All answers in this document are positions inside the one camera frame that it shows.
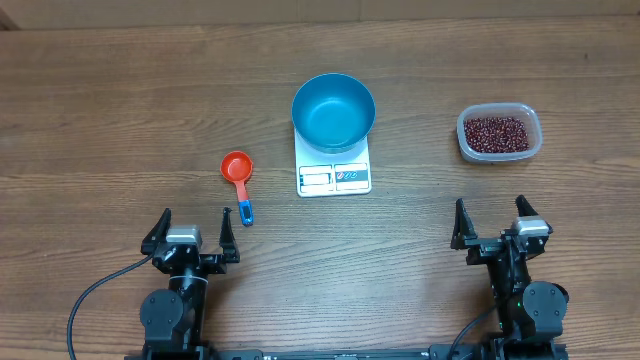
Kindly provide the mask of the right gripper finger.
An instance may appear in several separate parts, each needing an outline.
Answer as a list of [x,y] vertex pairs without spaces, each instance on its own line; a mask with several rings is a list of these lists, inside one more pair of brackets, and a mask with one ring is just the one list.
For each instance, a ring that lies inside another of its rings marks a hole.
[[465,208],[463,199],[457,199],[455,205],[456,212],[451,238],[451,248],[454,250],[468,249],[475,244],[478,239],[478,235]]
[[517,217],[539,215],[538,212],[531,206],[531,204],[528,202],[528,200],[525,198],[524,195],[519,195],[515,200],[515,204],[518,210]]

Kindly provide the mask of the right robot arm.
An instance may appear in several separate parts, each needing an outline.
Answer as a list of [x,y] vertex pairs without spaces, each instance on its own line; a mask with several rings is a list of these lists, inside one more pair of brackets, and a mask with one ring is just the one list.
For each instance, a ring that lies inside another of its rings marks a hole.
[[[555,339],[563,333],[569,295],[562,286],[533,281],[527,262],[545,252],[553,228],[520,195],[518,216],[494,238],[481,238],[465,209],[456,201],[451,248],[467,252],[466,263],[487,267],[494,305],[460,331],[447,351],[449,359],[566,359],[566,347]],[[466,334],[489,315],[500,330],[478,344],[462,343]]]

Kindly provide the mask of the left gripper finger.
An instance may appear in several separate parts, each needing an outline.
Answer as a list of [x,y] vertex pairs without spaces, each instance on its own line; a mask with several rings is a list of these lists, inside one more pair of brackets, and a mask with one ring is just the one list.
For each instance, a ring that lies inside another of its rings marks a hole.
[[140,252],[143,255],[152,255],[157,246],[166,241],[166,234],[171,226],[171,209],[166,208],[158,222],[149,231],[141,242]]
[[219,236],[219,246],[222,249],[222,255],[226,263],[239,263],[240,253],[235,241],[232,230],[230,214],[232,209],[225,207],[223,209],[223,218]]

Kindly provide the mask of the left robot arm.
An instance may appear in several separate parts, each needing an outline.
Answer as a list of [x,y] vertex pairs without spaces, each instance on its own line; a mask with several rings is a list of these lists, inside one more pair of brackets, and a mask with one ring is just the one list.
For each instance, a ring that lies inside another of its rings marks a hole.
[[141,359],[217,359],[213,345],[202,339],[208,277],[225,274],[240,254],[232,231],[228,207],[223,209],[220,253],[201,251],[197,225],[173,225],[165,209],[141,243],[141,253],[169,276],[166,289],[151,292],[139,315],[145,329]]

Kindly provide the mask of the red measuring scoop blue handle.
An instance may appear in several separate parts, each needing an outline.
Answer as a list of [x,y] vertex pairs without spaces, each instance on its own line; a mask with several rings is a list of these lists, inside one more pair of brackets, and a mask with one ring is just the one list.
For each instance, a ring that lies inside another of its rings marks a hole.
[[254,215],[246,190],[246,182],[251,177],[253,171],[252,160],[242,151],[232,151],[223,158],[220,171],[223,177],[236,188],[242,224],[246,227],[252,226],[254,223]]

